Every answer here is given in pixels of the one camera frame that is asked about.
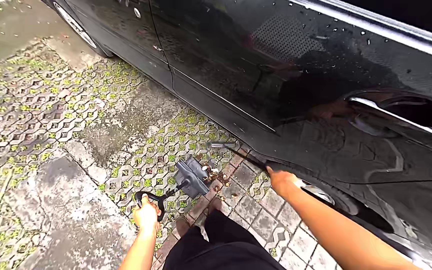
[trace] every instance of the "jack handle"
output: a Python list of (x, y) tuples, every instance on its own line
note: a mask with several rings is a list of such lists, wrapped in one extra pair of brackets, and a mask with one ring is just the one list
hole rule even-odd
[(168, 197), (174, 195), (178, 190), (182, 189), (183, 187), (187, 186), (189, 184), (189, 181), (184, 179), (180, 185), (177, 185), (176, 188), (170, 189), (166, 192), (166, 194), (162, 196), (157, 196), (153, 193), (146, 192), (146, 191), (138, 191), (134, 194), (134, 198), (136, 199), (136, 203), (138, 204), (139, 208), (143, 207), (142, 199), (143, 194), (147, 194), (148, 198), (151, 200), (157, 201), (157, 206), (159, 210), (161, 210), (161, 215), (158, 216), (157, 221), (161, 222), (164, 217), (164, 200), (166, 200)]

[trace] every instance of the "person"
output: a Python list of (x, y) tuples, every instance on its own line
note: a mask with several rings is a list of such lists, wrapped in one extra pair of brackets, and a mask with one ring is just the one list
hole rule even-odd
[[(374, 234), (297, 187), (296, 175), (270, 167), (267, 171), (273, 190), (299, 214), (342, 269), (419, 269)], [(167, 255), (163, 270), (284, 269), (251, 233), (220, 209), (221, 200), (213, 199), (204, 223), (209, 242), (199, 227), (177, 218), (181, 238)], [(140, 230), (119, 269), (151, 269), (159, 214), (157, 206), (143, 197), (142, 207), (133, 214)]]

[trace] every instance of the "wet pavement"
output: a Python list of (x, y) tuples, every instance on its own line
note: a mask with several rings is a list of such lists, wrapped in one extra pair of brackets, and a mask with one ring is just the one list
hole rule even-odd
[(45, 40), (72, 67), (81, 69), (97, 55), (57, 13), (39, 0), (1, 3), (0, 61)]
[(287, 269), (337, 267), (264, 172), (206, 149), (236, 141), (224, 128), (119, 58), (97, 56), (44, 3), (1, 6), (0, 269), (116, 269), (137, 234), (134, 193), (174, 188), (175, 163), (189, 156), (229, 184), (165, 201), (153, 269), (179, 238), (176, 217), (204, 224), (215, 196)]

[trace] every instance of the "car wheel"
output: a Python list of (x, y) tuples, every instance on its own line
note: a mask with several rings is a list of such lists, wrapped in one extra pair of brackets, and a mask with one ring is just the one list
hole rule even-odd
[(82, 40), (84, 40), (91, 47), (91, 49), (93, 49), (93, 51), (102, 57), (113, 56), (113, 54), (107, 48), (103, 49), (103, 45), (91, 37), (59, 3), (53, 1), (53, 5), (57, 14), (73, 29), (76, 34), (81, 37)]
[(338, 188), (281, 163), (268, 161), (267, 165), (275, 171), (284, 170), (294, 173), (298, 178), (303, 179), (299, 186), (304, 191), (330, 207), (353, 216), (360, 212), (361, 203)]
[(304, 184), (301, 185), (302, 189), (323, 200), (326, 204), (352, 216), (359, 213), (360, 209), (358, 203), (355, 202), (355, 199), (349, 197), (339, 189), (323, 182), (318, 183), (318, 186), (312, 185), (306, 181), (303, 181), (303, 183)]

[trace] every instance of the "right arm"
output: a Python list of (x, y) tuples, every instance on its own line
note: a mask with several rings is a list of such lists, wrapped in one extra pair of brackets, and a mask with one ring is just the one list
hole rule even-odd
[(296, 175), (269, 167), (267, 170), (274, 191), (299, 214), (318, 243), (344, 270), (419, 269), (377, 236), (297, 187)]

